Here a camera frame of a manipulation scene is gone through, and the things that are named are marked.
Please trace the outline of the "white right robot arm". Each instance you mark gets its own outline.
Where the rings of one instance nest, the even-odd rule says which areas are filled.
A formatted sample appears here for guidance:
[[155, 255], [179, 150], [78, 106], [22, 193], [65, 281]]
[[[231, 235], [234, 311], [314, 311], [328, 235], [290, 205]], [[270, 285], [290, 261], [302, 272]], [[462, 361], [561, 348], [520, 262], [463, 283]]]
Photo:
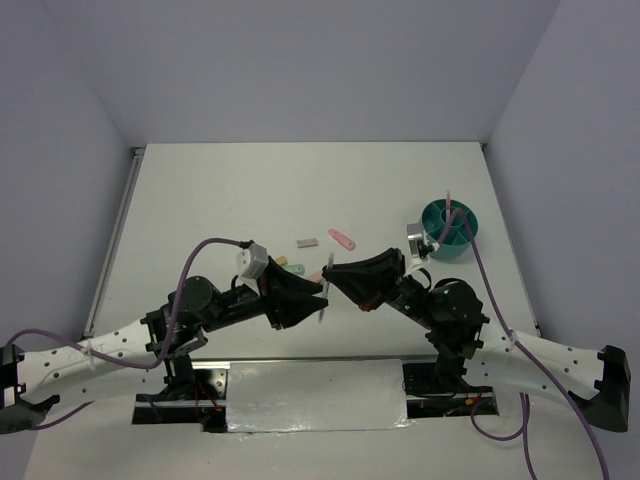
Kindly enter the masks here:
[[387, 305], [423, 327], [438, 353], [435, 371], [443, 384], [572, 400], [594, 427], [616, 433], [629, 428], [631, 372], [618, 347], [581, 349], [506, 328], [484, 314], [467, 282], [422, 284], [406, 271], [397, 248], [326, 266], [322, 276], [362, 311]]

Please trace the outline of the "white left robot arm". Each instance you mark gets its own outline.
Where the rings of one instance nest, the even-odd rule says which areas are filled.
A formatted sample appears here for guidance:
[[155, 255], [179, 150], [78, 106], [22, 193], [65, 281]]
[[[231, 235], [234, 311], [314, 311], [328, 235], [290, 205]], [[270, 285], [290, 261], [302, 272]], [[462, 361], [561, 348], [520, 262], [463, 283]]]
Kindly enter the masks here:
[[227, 291], [189, 277], [159, 309], [92, 339], [62, 339], [43, 351], [25, 351], [9, 340], [1, 349], [1, 431], [49, 428], [54, 409], [76, 413], [128, 392], [149, 402], [212, 398], [213, 388], [190, 358], [208, 334], [259, 316], [276, 330], [294, 327], [327, 307], [321, 291], [269, 262], [256, 278], [235, 280]]

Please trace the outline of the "clear ballpoint pen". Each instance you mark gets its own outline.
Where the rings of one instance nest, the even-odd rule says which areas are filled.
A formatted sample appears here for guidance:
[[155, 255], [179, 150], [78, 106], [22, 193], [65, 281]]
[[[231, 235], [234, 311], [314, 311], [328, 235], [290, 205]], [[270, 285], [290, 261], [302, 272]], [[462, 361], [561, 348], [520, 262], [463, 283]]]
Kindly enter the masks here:
[[[335, 261], [335, 253], [334, 252], [330, 252], [329, 256], [328, 256], [328, 260], [327, 263], [325, 265], [325, 270], [331, 270], [334, 266], [334, 261]], [[329, 288], [330, 288], [330, 284], [329, 282], [325, 279], [322, 278], [322, 294], [321, 297], [325, 300], [328, 299], [329, 296]], [[323, 322], [324, 316], [325, 316], [325, 310], [326, 307], [322, 308], [319, 312], [318, 312], [318, 323], [321, 324]]]

